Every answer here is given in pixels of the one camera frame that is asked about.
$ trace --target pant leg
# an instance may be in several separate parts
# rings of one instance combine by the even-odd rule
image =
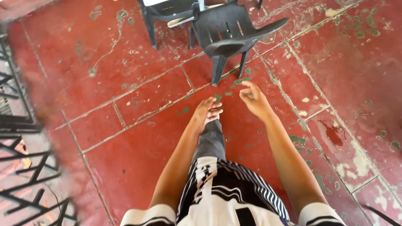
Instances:
[[[222,132],[222,125],[219,119],[213,120],[205,125],[202,131],[198,146],[194,151],[192,163],[197,158],[214,156],[226,160],[225,138]]]

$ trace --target concrete floor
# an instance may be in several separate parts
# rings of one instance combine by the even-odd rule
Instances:
[[[387,225],[363,204],[402,223],[402,4],[239,4],[257,28],[290,18],[257,42],[243,78],[266,93],[330,205],[347,225]],[[189,50],[189,25],[155,21],[158,50],[135,0],[57,1],[10,25],[83,225],[117,226],[128,209],[147,208],[193,110],[213,95],[222,98],[228,160],[261,174],[292,212],[264,126],[238,96],[240,55],[212,87],[212,61],[197,45]]]

